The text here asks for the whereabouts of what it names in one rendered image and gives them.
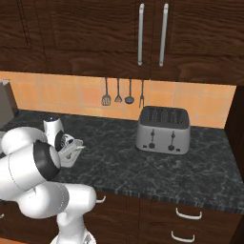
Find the grey slotted spatula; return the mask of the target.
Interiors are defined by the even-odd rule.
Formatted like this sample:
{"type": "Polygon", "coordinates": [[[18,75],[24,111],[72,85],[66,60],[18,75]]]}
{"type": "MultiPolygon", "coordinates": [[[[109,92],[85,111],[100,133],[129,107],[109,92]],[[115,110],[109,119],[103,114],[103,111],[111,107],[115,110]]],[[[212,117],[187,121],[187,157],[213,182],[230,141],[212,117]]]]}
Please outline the grey slotted spatula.
{"type": "Polygon", "coordinates": [[[105,78],[105,94],[102,96],[101,104],[103,106],[109,106],[111,104],[111,96],[108,89],[108,78],[105,78]]]}

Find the silver four-slot toaster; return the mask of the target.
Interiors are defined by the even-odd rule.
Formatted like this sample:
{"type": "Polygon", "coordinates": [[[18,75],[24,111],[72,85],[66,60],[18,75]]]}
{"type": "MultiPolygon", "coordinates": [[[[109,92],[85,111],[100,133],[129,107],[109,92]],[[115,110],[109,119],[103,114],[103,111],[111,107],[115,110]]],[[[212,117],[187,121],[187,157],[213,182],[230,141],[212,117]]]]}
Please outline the silver four-slot toaster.
{"type": "Polygon", "coordinates": [[[190,139],[191,123],[185,109],[146,106],[141,111],[135,140],[139,150],[185,154],[190,139]]]}

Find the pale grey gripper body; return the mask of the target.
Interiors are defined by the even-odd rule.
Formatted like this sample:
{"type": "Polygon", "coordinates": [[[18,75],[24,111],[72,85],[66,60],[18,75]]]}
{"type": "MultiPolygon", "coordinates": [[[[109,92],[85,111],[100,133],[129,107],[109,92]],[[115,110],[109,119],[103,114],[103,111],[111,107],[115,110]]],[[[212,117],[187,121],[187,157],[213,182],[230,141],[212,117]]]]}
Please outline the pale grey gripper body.
{"type": "Polygon", "coordinates": [[[61,166],[64,168],[71,168],[79,154],[85,149],[83,141],[80,139],[70,139],[65,143],[65,146],[58,153],[60,157],[61,166]]]}

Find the grey fridge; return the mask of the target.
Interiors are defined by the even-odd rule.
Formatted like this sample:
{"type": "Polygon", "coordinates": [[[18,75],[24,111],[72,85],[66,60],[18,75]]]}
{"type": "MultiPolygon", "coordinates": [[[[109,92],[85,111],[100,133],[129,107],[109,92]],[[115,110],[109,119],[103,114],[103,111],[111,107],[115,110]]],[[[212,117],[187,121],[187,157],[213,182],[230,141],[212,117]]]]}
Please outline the grey fridge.
{"type": "Polygon", "coordinates": [[[9,79],[0,80],[0,127],[9,123],[18,114],[18,107],[9,79]]]}

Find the dark wood cupboard door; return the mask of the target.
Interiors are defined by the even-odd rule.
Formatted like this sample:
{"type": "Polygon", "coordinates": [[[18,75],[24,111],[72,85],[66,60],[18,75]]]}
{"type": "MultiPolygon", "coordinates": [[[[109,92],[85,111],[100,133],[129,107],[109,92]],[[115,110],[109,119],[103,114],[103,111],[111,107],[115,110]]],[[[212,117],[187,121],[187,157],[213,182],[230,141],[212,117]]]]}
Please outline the dark wood cupboard door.
{"type": "Polygon", "coordinates": [[[0,0],[0,71],[48,71],[34,0],[0,0]]]}
{"type": "Polygon", "coordinates": [[[50,72],[147,79],[151,69],[153,0],[48,0],[50,72]],[[143,63],[137,63],[138,15],[145,4],[143,63]]]}
{"type": "Polygon", "coordinates": [[[151,79],[244,86],[244,0],[155,0],[151,79]],[[159,67],[165,3],[169,15],[159,67]]]}

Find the dark wood tall cupboard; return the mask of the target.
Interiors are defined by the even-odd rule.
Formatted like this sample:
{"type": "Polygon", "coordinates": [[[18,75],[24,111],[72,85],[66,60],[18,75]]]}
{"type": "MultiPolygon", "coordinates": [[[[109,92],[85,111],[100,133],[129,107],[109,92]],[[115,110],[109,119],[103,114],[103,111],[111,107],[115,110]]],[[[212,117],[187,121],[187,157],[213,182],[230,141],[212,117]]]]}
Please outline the dark wood tall cupboard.
{"type": "Polygon", "coordinates": [[[235,89],[224,130],[244,182],[244,86],[235,89]]]}

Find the grey ladle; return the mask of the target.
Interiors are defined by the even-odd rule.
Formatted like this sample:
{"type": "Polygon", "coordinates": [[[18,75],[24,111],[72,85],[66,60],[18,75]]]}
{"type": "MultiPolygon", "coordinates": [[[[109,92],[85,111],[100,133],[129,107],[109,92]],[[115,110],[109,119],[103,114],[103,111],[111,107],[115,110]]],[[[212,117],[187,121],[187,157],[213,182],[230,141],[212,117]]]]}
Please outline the grey ladle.
{"type": "Polygon", "coordinates": [[[132,97],[132,80],[130,79],[130,94],[125,98],[125,102],[127,104],[132,104],[134,101],[134,98],[132,97]]]}

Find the grey two-prong fork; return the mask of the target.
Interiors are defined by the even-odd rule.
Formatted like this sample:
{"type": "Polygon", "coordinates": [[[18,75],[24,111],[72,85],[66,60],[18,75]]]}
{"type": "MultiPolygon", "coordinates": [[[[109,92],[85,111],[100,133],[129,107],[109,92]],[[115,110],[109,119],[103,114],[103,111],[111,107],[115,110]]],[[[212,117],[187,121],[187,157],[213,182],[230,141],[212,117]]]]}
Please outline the grey two-prong fork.
{"type": "Polygon", "coordinates": [[[144,108],[145,104],[145,98],[144,98],[144,80],[141,80],[141,94],[139,98],[139,108],[144,108]]]}

